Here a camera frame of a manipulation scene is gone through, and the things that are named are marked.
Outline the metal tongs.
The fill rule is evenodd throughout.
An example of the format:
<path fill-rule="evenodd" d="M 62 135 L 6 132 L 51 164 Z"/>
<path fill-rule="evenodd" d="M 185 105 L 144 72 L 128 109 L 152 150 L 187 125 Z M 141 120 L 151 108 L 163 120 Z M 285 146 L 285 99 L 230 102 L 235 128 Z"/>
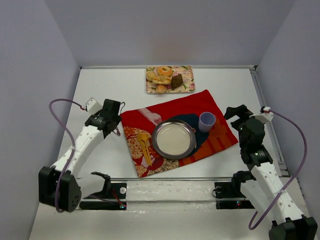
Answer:
<path fill-rule="evenodd" d="M 120 133 L 120 130 L 119 130 L 118 127 L 116 127 L 116 128 L 114 129 L 113 133 L 116 134 L 118 137 L 121 136 L 121 133 Z"/>

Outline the jam pastry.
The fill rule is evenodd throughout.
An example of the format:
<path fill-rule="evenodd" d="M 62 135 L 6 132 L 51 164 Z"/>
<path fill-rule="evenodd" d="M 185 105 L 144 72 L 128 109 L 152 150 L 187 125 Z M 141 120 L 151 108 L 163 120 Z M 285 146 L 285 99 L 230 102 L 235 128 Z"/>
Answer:
<path fill-rule="evenodd" d="M 165 75 L 158 75 L 152 79 L 152 82 L 157 85 L 170 85 L 171 78 Z"/>

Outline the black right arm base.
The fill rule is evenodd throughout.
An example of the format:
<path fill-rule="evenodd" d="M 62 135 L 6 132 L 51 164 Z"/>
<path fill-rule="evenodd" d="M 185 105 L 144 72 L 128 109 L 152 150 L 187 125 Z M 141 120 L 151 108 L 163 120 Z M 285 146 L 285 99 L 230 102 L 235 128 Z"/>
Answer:
<path fill-rule="evenodd" d="M 254 209 L 251 202 L 242 193 L 234 190 L 231 182 L 215 182 L 211 194 L 216 199 L 217 210 Z"/>

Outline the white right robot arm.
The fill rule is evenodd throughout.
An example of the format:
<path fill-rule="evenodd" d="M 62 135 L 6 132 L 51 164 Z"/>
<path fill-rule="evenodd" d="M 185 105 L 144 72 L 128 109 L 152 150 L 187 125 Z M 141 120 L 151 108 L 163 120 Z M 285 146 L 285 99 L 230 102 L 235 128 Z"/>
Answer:
<path fill-rule="evenodd" d="M 238 132 L 240 156 L 248 168 L 235 173 L 231 182 L 234 190 L 244 195 L 255 208 L 248 224 L 249 230 L 256 229 L 268 218 L 271 221 L 270 240 L 313 240 L 318 229 L 316 220 L 307 217 L 287 191 L 306 161 L 308 146 L 304 142 L 302 161 L 283 184 L 271 155 L 263 145 L 265 124 L 271 122 L 276 114 L 267 106 L 262 107 L 259 114 L 253 114 L 245 105 L 227 107 L 225 120 L 238 117 L 231 126 Z"/>

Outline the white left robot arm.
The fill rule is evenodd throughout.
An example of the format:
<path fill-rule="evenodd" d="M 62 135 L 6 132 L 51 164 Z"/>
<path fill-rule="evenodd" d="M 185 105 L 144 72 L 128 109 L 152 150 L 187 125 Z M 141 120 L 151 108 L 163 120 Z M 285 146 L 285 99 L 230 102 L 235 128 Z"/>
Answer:
<path fill-rule="evenodd" d="M 94 149 L 111 133 L 120 135 L 118 125 L 124 102 L 105 99 L 103 104 L 90 98 L 84 105 L 76 105 L 90 114 L 78 135 L 74 137 L 53 110 L 54 99 L 49 103 L 49 110 L 59 125 L 71 139 L 71 146 L 51 166 L 44 166 L 38 173 L 39 202 L 55 207 L 58 213 L 73 212 L 83 198 L 92 197 L 104 200 L 111 193 L 112 183 L 108 174 L 93 171 L 89 178 L 79 179 L 80 170 Z"/>

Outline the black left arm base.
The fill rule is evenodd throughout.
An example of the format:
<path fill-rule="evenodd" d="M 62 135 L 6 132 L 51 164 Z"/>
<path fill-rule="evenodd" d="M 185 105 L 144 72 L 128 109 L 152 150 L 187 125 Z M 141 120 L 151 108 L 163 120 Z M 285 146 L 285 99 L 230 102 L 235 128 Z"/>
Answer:
<path fill-rule="evenodd" d="M 125 211 L 127 209 L 127 183 L 112 182 L 109 192 L 93 193 L 81 200 L 78 208 L 92 211 Z"/>

